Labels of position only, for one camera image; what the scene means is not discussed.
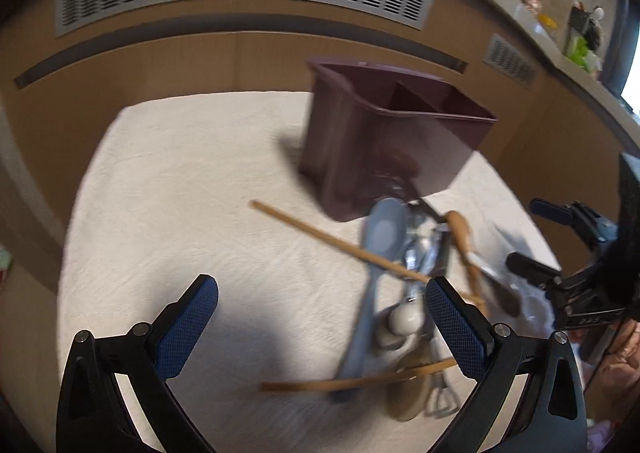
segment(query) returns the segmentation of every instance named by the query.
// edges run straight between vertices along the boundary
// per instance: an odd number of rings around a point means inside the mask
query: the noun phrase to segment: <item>silver bolt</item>
[[[502,336],[503,338],[506,338],[509,334],[511,334],[511,328],[509,328],[509,325],[505,325],[504,323],[495,324],[494,330],[498,336]]]
[[[569,340],[564,332],[554,332],[554,339],[561,345],[564,345]]]
[[[84,343],[89,339],[89,331],[81,330],[78,334],[76,334],[76,342]]]
[[[134,336],[143,336],[147,332],[149,332],[149,324],[148,323],[138,323],[133,327],[133,335]]]

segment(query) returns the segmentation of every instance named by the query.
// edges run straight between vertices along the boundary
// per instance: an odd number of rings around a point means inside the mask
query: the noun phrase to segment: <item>textured blue pad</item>
[[[158,342],[156,371],[163,381],[180,373],[217,305],[218,285],[210,277]]]
[[[436,281],[427,284],[427,305],[460,370],[476,381],[486,373],[486,350],[482,341]]]

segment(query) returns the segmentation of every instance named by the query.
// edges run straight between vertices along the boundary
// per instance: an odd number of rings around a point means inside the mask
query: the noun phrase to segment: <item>table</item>
[[[217,451],[424,453],[452,418],[395,422],[385,414],[383,388],[367,389],[345,405],[321,394],[257,391],[265,380],[333,377],[364,287],[365,268],[355,259],[248,208],[258,198],[358,242],[361,221],[327,218],[296,173],[310,98],[205,94],[120,113],[82,181],[66,239],[58,295],[60,372],[80,329],[95,337],[124,334],[136,322],[153,321],[207,273],[218,281],[220,304],[182,373],[168,384]],[[430,202],[468,218],[490,263],[504,261],[506,245],[558,266],[480,154]],[[468,290],[457,256],[449,277],[457,289]],[[383,278],[380,308],[395,303],[401,290],[401,282]],[[375,357],[367,368],[393,359]],[[461,397],[475,385],[457,367],[447,370],[447,378]],[[160,449],[126,376],[118,381],[142,438]],[[485,444],[499,441],[523,381],[514,383]]]

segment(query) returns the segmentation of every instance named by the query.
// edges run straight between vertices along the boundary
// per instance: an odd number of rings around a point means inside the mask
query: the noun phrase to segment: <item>plastic bottle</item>
[[[541,0],[524,0],[524,6],[535,17],[538,17],[538,15],[540,14],[540,11],[542,11],[542,1]]]

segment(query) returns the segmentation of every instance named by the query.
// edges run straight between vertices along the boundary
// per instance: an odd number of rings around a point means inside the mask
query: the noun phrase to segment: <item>blue-gray plastic spoon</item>
[[[362,238],[363,248],[386,259],[397,259],[406,238],[407,218],[408,210],[402,201],[395,198],[379,201],[367,217]],[[364,363],[375,331],[378,279],[385,273],[384,269],[372,263],[367,264],[367,267],[369,281],[362,295],[351,343],[334,379],[354,379],[362,377],[364,373]],[[344,403],[352,399],[357,391],[357,389],[334,391],[331,397],[336,403]]]

